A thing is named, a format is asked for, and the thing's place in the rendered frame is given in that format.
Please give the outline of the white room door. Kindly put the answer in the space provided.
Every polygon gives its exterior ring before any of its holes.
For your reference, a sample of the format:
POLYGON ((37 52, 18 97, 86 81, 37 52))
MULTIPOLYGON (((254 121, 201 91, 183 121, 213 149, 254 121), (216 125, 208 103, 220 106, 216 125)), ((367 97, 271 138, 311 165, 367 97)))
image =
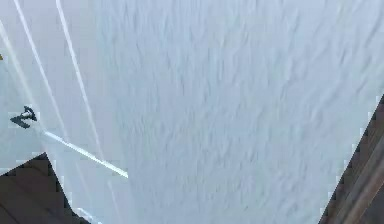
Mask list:
POLYGON ((30 106, 30 100, 14 68, 12 45, 0 21, 0 175, 42 153, 35 131, 11 121, 25 106, 30 106))

